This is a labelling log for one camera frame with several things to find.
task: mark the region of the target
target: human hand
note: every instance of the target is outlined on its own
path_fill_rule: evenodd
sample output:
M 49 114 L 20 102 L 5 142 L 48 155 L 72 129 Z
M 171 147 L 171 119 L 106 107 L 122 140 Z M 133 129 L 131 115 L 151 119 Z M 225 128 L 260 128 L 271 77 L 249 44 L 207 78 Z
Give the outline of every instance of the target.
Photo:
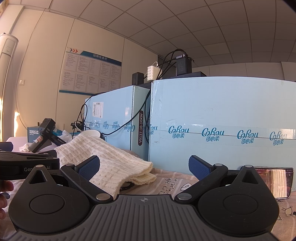
M 2 181 L 0 180 L 0 191 L 8 192 L 13 191 L 13 183 L 10 181 Z M 3 194 L 0 194 L 0 219 L 4 219 L 6 217 L 5 211 L 3 208 L 7 206 L 7 200 Z

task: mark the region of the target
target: silver screw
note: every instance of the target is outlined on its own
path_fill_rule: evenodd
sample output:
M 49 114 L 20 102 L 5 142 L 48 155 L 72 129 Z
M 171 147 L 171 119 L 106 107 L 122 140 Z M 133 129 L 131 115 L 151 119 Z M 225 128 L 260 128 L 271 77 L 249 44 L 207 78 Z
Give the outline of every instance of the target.
M 189 194 L 189 193 L 179 193 L 179 194 L 177 195 L 177 198 L 178 198 L 179 200 L 186 201 L 186 200 L 190 200 L 190 199 L 192 198 L 192 196 L 191 196 L 191 194 Z
M 98 195 L 96 195 L 96 199 L 100 200 L 100 201 L 106 201 L 110 198 L 111 196 L 108 193 L 100 193 Z

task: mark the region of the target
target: white knit sweater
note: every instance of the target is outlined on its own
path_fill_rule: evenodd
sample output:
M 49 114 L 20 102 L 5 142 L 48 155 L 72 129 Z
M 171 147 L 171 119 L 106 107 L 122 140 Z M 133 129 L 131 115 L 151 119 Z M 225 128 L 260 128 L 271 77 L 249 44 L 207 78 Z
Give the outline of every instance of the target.
M 100 159 L 100 169 L 90 180 L 114 198 L 124 182 L 136 185 L 155 181 L 151 174 L 152 162 L 144 161 L 123 150 L 120 150 L 99 137 L 78 135 L 67 144 L 55 149 L 60 159 L 60 166 L 67 163 L 75 165 L 87 158 L 97 155 Z

